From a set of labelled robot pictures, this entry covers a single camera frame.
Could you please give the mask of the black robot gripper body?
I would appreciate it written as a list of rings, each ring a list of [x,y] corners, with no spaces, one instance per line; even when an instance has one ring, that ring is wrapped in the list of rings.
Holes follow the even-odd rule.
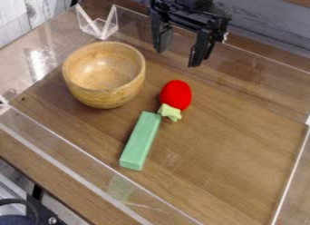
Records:
[[[177,24],[193,32],[207,28],[217,42],[226,41],[233,15],[214,0],[150,0],[149,10],[154,34],[165,33]]]

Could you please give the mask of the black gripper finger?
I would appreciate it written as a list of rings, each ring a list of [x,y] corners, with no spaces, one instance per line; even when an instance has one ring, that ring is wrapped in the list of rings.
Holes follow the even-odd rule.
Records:
[[[171,47],[174,28],[167,16],[157,12],[150,13],[153,45],[158,53],[167,51]]]
[[[191,47],[189,56],[189,67],[198,67],[203,60],[210,57],[214,49],[214,32],[206,28],[198,31],[197,42]]]

